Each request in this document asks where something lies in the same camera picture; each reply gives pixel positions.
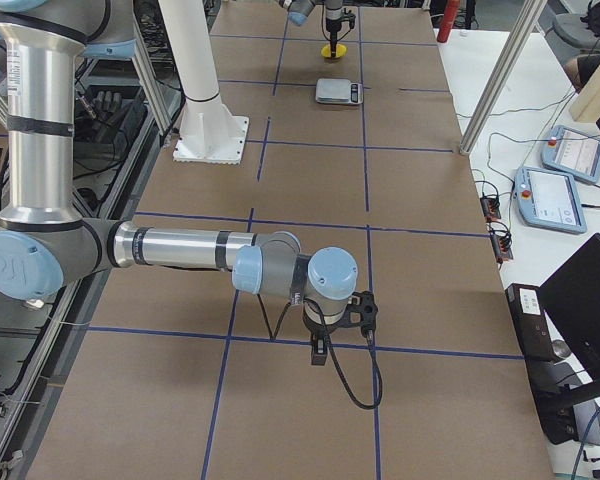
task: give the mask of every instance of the digital scale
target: digital scale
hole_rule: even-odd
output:
[[[542,164],[593,184],[600,179],[600,139],[564,125],[554,127],[542,149]]]
[[[363,99],[361,83],[344,78],[321,78],[316,84],[316,102],[331,105],[360,105]]]
[[[514,193],[520,214],[529,225],[568,233],[587,231],[576,182],[570,173],[521,167]]]

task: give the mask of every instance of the yellow object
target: yellow object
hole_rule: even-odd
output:
[[[322,50],[320,51],[320,53],[322,54],[322,56],[324,58],[332,58],[331,57],[331,45],[325,45],[324,47],[322,47]],[[347,53],[347,46],[343,45],[342,43],[339,43],[336,45],[336,56],[335,58],[342,58],[344,57],[344,55]]]

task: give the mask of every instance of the light blue tablet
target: light blue tablet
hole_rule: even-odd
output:
[[[514,191],[520,214],[529,225],[568,233],[587,231],[570,173],[522,167],[516,174]]]
[[[596,183],[600,179],[600,139],[564,125],[553,127],[544,144],[542,164],[570,173],[576,180]]]

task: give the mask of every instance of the person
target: person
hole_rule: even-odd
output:
[[[582,90],[582,88],[589,82],[593,73],[600,66],[600,53],[579,55],[572,58],[564,65],[564,71],[569,77],[569,80],[576,89],[576,92]],[[600,118],[596,122],[600,129]]]

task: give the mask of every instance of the red cylinder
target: red cylinder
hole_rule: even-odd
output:
[[[440,30],[438,31],[438,42],[445,43],[449,39],[449,34],[451,33],[453,24],[456,22],[459,8],[460,0],[449,0],[447,2],[442,22],[440,23]]]

